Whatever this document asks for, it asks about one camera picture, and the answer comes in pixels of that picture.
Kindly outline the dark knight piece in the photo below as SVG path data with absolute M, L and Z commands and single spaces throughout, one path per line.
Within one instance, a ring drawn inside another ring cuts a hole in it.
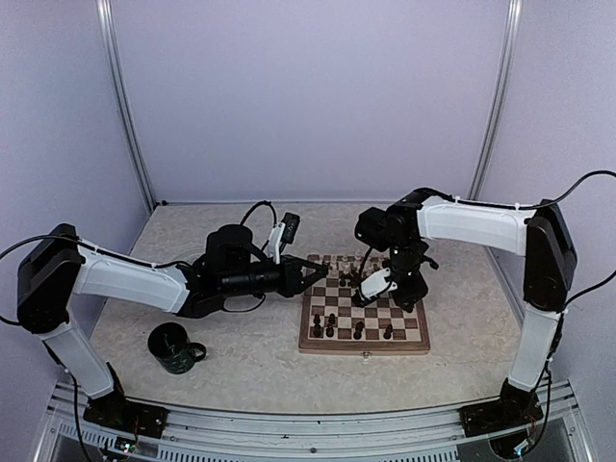
M 353 331 L 353 339 L 354 340 L 361 340 L 362 339 L 362 334 L 365 328 L 365 324 L 362 321 L 358 321 L 355 324 L 354 327 L 354 331 Z

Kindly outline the dark bishop piece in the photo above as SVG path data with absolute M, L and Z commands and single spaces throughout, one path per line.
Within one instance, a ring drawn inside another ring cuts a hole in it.
M 393 330 L 394 330 L 393 326 L 391 324 L 388 324 L 384 330 L 383 338 L 385 340 L 391 340 L 393 337 Z

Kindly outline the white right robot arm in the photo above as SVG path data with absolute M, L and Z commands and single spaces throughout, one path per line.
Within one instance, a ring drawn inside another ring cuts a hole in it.
M 536 390 L 559 343 L 578 263 L 557 200 L 508 205 L 420 188 L 386 209 L 362 212 L 354 236 L 389 255 L 384 269 L 359 283 L 353 299 L 361 307 L 384 294 L 393 295 L 403 309 L 422 301 L 428 287 L 421 266 L 438 267 L 427 254 L 431 241 L 477 244 L 492 258 L 517 259 L 520 288 L 514 290 L 514 281 L 506 274 L 500 279 L 519 307 L 521 340 L 499 397 L 476 412 L 511 427 L 536 405 Z

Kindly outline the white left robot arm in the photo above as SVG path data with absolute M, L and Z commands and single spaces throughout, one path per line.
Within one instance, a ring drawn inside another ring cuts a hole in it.
M 193 263 L 155 264 L 85 241 L 74 226 L 62 223 L 50 234 L 32 238 L 35 248 L 18 266 L 17 322 L 73 374 L 96 402 L 98 414 L 123 428 L 135 418 L 134 405 L 125 399 L 114 369 L 102 362 L 72 320 L 71 297 L 118 299 L 186 319 L 221 311 L 232 297 L 294 297 L 323 280 L 328 267 L 283 254 L 293 238 L 279 224 L 260 249 L 248 227 L 227 224 L 206 238 L 204 253 Z

